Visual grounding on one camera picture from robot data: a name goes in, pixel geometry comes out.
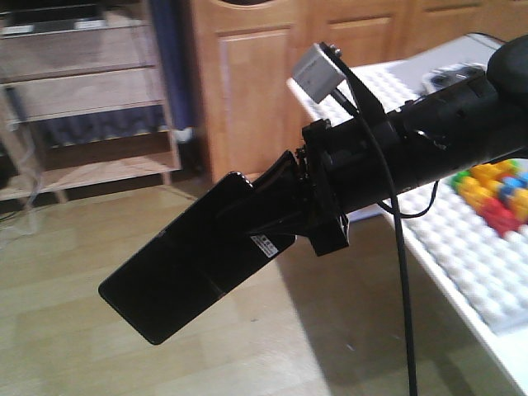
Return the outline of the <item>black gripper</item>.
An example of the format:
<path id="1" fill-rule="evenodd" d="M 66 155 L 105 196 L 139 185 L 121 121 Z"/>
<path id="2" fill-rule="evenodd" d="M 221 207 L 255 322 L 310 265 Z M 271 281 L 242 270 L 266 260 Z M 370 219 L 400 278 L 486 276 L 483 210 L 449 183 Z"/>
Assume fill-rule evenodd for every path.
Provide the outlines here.
<path id="1" fill-rule="evenodd" d="M 245 235 L 265 235 L 281 248 L 306 236 L 318 256 L 349 246 L 347 214 L 389 196 L 386 173 L 372 143 L 355 120 L 330 126 L 317 120 L 302 129 L 312 213 L 263 210 L 241 215 Z M 252 182 L 255 191 L 275 185 L 295 167 L 289 150 Z"/>

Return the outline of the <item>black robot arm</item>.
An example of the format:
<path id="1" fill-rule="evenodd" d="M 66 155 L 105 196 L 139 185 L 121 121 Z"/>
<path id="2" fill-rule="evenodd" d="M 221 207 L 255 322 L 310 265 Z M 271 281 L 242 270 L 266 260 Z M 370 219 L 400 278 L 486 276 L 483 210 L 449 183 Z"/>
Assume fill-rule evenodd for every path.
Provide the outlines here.
<path id="1" fill-rule="evenodd" d="M 455 172 L 527 151 L 527 39 L 501 46 L 487 69 L 385 111 L 379 99 L 323 42 L 299 61 L 298 83 L 313 99 L 346 81 L 351 118 L 303 129 L 254 184 L 244 232 L 302 235 L 318 255 L 348 244 L 346 216 Z"/>

